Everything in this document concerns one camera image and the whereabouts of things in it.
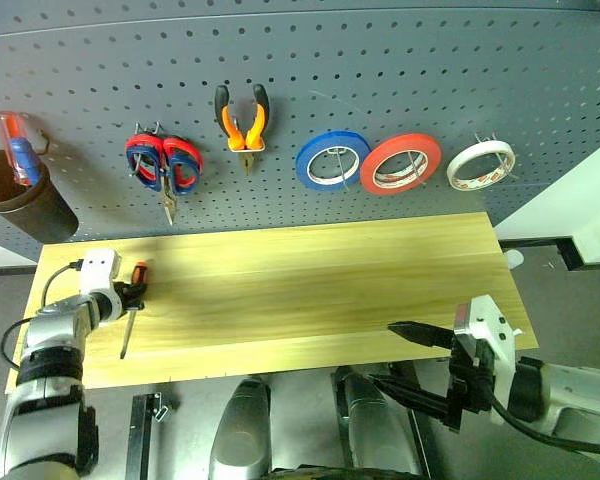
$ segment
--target gray floor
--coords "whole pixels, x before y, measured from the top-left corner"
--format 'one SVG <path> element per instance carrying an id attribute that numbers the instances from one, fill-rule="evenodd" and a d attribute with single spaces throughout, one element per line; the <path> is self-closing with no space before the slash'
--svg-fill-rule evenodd
<path id="1" fill-rule="evenodd" d="M 555 249 L 524 250 L 525 263 L 513 271 L 532 319 L 539 351 L 525 352 L 548 362 L 600 368 L 600 270 L 566 272 Z M 0 277 L 0 335 L 20 318 L 32 276 Z M 444 392 L 447 363 L 419 361 L 425 387 Z M 329 375 L 332 369 L 270 375 L 274 466 L 301 463 L 342 464 Z M 0 420 L 6 367 L 0 361 Z M 89 477 L 124 478 L 131 398 L 136 393 L 165 392 L 178 405 L 156 430 L 152 442 L 152 478 L 206 477 L 215 428 L 224 405 L 241 377 L 90 390 L 100 425 L 100 462 Z M 448 479 L 600 479 L 600 467 L 586 457 L 538 444 L 489 415 L 466 414 L 461 433 L 434 422 L 441 468 Z"/>

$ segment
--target small screwdriver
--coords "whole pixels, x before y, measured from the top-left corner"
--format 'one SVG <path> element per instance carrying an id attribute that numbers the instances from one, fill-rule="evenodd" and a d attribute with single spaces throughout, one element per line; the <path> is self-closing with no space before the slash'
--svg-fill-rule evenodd
<path id="1" fill-rule="evenodd" d="M 127 354 L 127 346 L 129 345 L 129 339 L 131 338 L 131 331 L 133 330 L 133 322 L 136 319 L 136 313 L 138 310 L 142 310 L 144 308 L 144 303 L 142 302 L 142 294 L 147 289 L 147 273 L 149 269 L 147 268 L 147 264 L 144 262 L 136 263 L 136 266 L 133 267 L 133 273 L 131 274 L 131 285 L 129 285 L 130 290 L 138 290 L 138 296 L 136 299 L 136 304 L 131 307 L 127 307 L 129 311 L 129 318 L 127 319 L 127 327 L 124 331 L 124 340 L 122 342 L 122 350 L 120 350 L 120 360 L 122 360 Z"/>

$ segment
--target metal bracket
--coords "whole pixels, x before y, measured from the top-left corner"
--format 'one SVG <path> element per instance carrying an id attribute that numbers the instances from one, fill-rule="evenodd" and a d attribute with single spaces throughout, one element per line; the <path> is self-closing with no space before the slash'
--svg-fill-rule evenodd
<path id="1" fill-rule="evenodd" d="M 111 302 L 111 313 L 100 318 L 100 323 L 112 322 L 122 315 L 122 301 L 118 296 L 113 279 L 120 270 L 120 255 L 112 248 L 87 250 L 80 270 L 80 293 L 104 295 Z"/>
<path id="2" fill-rule="evenodd" d="M 163 403 L 160 392 L 133 397 L 125 480 L 148 478 L 152 421 L 155 419 L 157 422 L 163 422 L 170 412 L 171 407 Z"/>

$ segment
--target scissors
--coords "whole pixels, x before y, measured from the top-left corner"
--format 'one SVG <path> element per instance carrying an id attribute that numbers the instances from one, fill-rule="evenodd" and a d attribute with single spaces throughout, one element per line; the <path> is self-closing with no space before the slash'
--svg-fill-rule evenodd
<path id="1" fill-rule="evenodd" d="M 181 138 L 161 138 L 150 133 L 129 138 L 125 151 L 132 175 L 162 194 L 167 220 L 173 225 L 177 196 L 193 192 L 204 169 L 200 152 Z"/>

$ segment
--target wooden board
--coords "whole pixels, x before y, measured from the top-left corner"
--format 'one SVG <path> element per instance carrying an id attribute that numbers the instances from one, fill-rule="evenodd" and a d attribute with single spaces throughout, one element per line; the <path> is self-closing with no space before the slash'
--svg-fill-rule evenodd
<path id="1" fill-rule="evenodd" d="M 517 348 L 537 346 L 483 213 L 47 245 L 25 316 L 47 278 L 93 247 L 120 254 L 124 281 L 146 261 L 149 289 L 124 360 L 126 317 L 88 338 L 87 388 L 445 356 L 387 324 L 448 328 L 458 304 L 487 293 L 525 333 Z M 77 289 L 65 272 L 48 300 Z"/>

